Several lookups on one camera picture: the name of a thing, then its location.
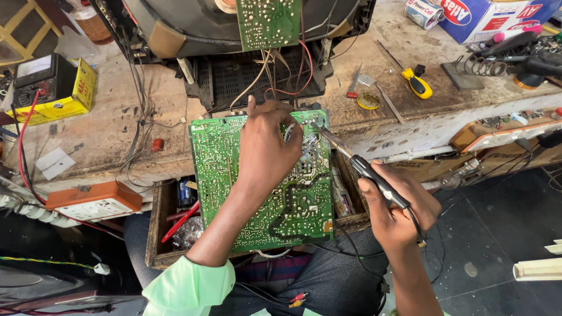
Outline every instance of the plastic bag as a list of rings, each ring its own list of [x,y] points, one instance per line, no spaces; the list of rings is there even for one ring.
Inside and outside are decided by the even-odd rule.
[[[182,250],[190,249],[203,233],[203,220],[201,216],[189,218],[172,235],[172,244]]]

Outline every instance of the yellow box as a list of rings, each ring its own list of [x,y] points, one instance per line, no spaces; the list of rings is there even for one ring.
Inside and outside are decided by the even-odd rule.
[[[58,119],[90,113],[96,77],[96,71],[80,58],[72,96],[35,105],[28,125],[43,124]],[[22,123],[25,122],[29,110],[31,110],[31,106],[16,109],[17,120]],[[13,117],[12,111],[6,111],[6,114]]]

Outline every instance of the green circuit board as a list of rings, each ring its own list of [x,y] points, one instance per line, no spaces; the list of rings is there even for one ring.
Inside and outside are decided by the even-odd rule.
[[[236,0],[242,51],[298,44],[301,0]]]
[[[329,241],[333,238],[330,145],[310,126],[328,126],[322,110],[293,112],[304,124],[302,156],[242,229],[233,252]],[[204,229],[238,177],[240,129],[247,116],[194,120],[189,137]]]

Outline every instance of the dark trousers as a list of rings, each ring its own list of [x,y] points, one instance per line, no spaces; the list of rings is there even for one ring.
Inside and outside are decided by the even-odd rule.
[[[144,263],[149,221],[150,213],[131,215],[124,225],[127,251],[143,288],[162,272],[148,268]],[[382,251],[371,228],[351,233],[350,236],[360,255]],[[349,254],[355,253],[345,236],[338,236],[334,241],[322,245]],[[374,315],[383,297],[380,282],[386,273],[388,259],[381,255],[362,262],[375,275],[365,271],[354,256],[318,249],[294,282],[275,295],[280,300],[289,301],[299,293],[309,293],[303,307],[289,309],[288,304],[273,304],[235,285],[221,305],[211,308],[210,315],[250,316],[266,308],[273,316],[300,316],[304,307],[322,316]]]

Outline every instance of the wooden workbench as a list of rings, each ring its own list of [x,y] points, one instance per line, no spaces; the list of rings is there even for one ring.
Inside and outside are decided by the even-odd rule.
[[[466,52],[440,27],[425,31],[403,14],[404,1],[377,2],[368,32],[359,36],[353,47],[332,61],[334,76],[327,79],[324,96],[307,102],[320,102],[330,111],[330,128],[350,147],[367,159],[419,150],[448,143],[462,126],[471,120],[491,115],[506,114],[524,109],[555,105],[562,89],[543,84],[534,91],[515,86],[513,78],[484,78],[484,90],[459,92],[441,69],[442,62],[451,62]],[[398,66],[377,44],[385,46],[405,66],[427,67],[424,79],[433,88],[433,96],[421,100],[408,88]],[[344,51],[353,38],[346,39],[335,49]],[[345,97],[350,81],[362,63],[362,73],[376,78],[389,95],[404,119],[400,125],[388,106],[369,111],[358,107]],[[129,65],[120,51],[113,49],[104,64],[97,65],[99,73],[94,105],[90,114],[28,127],[24,143],[30,165],[37,158],[61,148],[76,164],[55,179],[47,182],[35,171],[37,187],[45,191],[67,189],[78,184],[111,181],[124,163],[134,137],[140,111]],[[188,99],[182,80],[163,66],[144,67],[147,93],[155,103],[155,120],[173,125],[180,118],[189,123],[205,110],[198,99]],[[378,94],[375,86],[357,85],[357,92]],[[155,125],[147,145],[130,168],[133,181],[152,184],[154,181],[193,174],[188,124],[173,128]],[[165,150],[152,152],[154,138],[164,139]],[[6,159],[6,165],[17,168],[15,152]],[[124,175],[119,176],[124,183]],[[144,193],[147,201],[151,192]]]

